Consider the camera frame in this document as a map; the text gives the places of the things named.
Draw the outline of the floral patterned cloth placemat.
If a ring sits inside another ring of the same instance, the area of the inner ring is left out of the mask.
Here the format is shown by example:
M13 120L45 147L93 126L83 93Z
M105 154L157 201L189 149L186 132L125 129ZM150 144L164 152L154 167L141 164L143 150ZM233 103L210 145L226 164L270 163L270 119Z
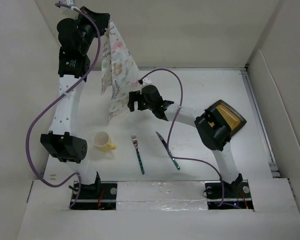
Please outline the floral patterned cloth placemat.
M108 22L101 61L101 92L111 87L109 119L128 111L129 92L140 89L140 71L112 20Z

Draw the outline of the fork with teal handle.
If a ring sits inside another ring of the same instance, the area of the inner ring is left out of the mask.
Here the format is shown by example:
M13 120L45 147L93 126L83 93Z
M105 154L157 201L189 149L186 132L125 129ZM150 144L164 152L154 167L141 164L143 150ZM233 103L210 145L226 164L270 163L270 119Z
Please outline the fork with teal handle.
M132 144L133 144L133 146L135 148L135 151L136 151L136 155L137 155L139 167L140 167L140 170L141 170L141 174L144 175L145 170L144 170L144 166L143 166L143 163L142 163L142 159L141 159L141 155L140 155L140 151L139 151L138 139L137 139L136 134L131 135L131 141L132 141Z

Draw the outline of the yellow ceramic mug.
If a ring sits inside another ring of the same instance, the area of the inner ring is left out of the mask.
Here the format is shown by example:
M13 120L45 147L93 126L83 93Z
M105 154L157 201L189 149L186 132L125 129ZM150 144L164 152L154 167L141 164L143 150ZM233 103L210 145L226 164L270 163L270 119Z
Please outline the yellow ceramic mug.
M105 131L95 133L92 142L102 152L112 151L117 148L116 145L112 143L109 134Z

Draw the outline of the square black yellow plate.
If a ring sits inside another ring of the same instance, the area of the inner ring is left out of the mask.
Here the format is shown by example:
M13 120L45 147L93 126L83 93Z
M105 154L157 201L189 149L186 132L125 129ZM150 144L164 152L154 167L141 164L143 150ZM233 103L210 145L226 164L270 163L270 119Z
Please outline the square black yellow plate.
M219 111L221 116L225 119L227 124L230 126L231 137L233 137L238 131L240 131L247 123L247 120L225 101L220 99L217 102L215 102L214 106Z

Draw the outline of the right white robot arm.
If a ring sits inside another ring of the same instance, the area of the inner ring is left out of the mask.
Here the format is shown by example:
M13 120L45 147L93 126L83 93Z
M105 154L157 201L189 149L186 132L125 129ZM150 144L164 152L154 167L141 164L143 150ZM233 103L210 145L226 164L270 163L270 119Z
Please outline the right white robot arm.
M230 141L247 120L238 111L221 99L205 110L184 107L164 100L152 84L129 92L127 106L131 112L135 110L135 102L139 111L150 110L160 120L196 128L202 143L215 157L223 180L222 193L233 197L239 192L243 177L234 161Z

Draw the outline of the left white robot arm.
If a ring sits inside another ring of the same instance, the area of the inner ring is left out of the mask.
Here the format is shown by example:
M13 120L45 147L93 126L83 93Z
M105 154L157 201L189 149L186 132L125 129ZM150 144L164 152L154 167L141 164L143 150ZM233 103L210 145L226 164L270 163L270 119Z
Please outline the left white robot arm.
M40 142L49 155L67 164L81 178L81 189L90 198L101 194L101 180L97 171L85 159L88 144L77 137L76 121L80 96L87 81L91 61L88 50L94 40L103 36L110 20L109 13L96 13L85 6L76 19L65 18L57 24L59 49L59 94L54 119L49 132L40 136Z

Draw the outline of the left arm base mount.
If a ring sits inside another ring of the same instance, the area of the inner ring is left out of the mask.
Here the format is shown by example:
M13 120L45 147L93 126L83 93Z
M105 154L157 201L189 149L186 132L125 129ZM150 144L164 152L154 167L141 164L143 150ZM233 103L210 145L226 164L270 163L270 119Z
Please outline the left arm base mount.
M71 210L112 211L117 208L118 183L116 181L101 181L97 173L93 184L82 184L75 181L69 188L72 190L69 208Z

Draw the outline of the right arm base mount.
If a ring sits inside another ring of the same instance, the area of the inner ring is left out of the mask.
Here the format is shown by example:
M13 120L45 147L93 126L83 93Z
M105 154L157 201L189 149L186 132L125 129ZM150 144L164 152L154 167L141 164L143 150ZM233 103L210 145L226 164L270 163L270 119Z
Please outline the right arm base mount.
M240 173L231 184L219 180L205 181L202 195L209 210L253 210L251 191L247 180Z

